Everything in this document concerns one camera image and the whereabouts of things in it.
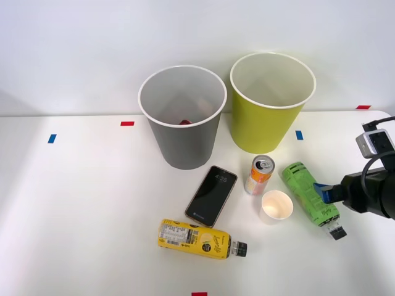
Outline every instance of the black bottle cap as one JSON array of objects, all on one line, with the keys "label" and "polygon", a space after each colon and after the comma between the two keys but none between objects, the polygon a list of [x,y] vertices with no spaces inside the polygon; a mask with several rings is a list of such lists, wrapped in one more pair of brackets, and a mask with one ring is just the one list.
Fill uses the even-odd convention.
[{"label": "black bottle cap", "polygon": [[247,244],[245,242],[239,242],[236,256],[245,257],[247,255]]},{"label": "black bottle cap", "polygon": [[334,239],[338,240],[341,239],[342,237],[345,237],[347,235],[347,232],[343,229],[343,227],[338,227],[330,232],[330,234],[333,236]]}]

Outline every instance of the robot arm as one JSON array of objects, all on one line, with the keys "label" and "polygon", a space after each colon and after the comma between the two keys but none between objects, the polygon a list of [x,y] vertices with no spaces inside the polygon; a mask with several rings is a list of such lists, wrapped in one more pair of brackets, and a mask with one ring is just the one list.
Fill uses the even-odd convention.
[{"label": "robot arm", "polygon": [[[395,117],[363,125],[365,132],[356,141],[362,155],[370,160],[362,172],[345,176],[338,185],[314,184],[326,204],[343,201],[358,213],[372,212],[395,220],[395,147],[387,131],[376,128],[390,120]],[[384,168],[369,170],[379,159]]]}]

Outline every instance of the yellow-green trash bin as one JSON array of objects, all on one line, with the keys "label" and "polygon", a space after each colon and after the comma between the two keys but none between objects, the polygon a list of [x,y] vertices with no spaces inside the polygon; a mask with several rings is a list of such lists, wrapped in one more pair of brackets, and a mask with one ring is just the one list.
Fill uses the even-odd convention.
[{"label": "yellow-green trash bin", "polygon": [[233,87],[231,135],[247,152],[273,151],[313,96],[315,77],[301,61],[286,54],[256,52],[230,71]]}]

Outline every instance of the orange can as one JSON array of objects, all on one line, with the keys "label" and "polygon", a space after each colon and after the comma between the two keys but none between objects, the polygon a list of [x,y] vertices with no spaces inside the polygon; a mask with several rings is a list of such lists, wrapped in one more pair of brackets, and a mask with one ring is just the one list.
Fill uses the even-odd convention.
[{"label": "orange can", "polygon": [[258,155],[252,161],[249,177],[244,185],[248,194],[262,195],[274,171],[275,163],[267,155]]}]

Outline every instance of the nutrition label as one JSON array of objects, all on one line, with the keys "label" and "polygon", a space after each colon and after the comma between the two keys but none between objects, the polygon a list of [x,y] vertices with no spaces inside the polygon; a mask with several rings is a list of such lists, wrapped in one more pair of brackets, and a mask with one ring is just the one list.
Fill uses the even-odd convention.
[{"label": "nutrition label", "polygon": [[159,237],[167,240],[167,243],[172,245],[193,244],[197,236],[198,231],[169,224],[163,224],[159,232]]}]

